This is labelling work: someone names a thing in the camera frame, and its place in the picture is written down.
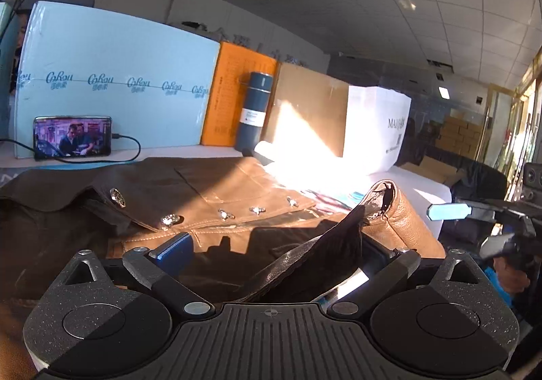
person's hand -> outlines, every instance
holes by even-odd
[[[516,270],[506,262],[504,257],[493,258],[493,268],[501,288],[508,294],[522,293],[530,285],[527,275],[520,270]]]

dark blue bottle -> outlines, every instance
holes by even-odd
[[[236,151],[243,152],[246,149],[253,151],[259,143],[272,86],[273,76],[262,72],[250,73],[247,95],[235,139]]]

white bag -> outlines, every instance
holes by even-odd
[[[360,175],[387,171],[397,161],[410,97],[379,86],[350,86],[342,157]]]

smartphone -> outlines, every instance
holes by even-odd
[[[111,153],[111,117],[37,117],[34,158],[81,158]]]

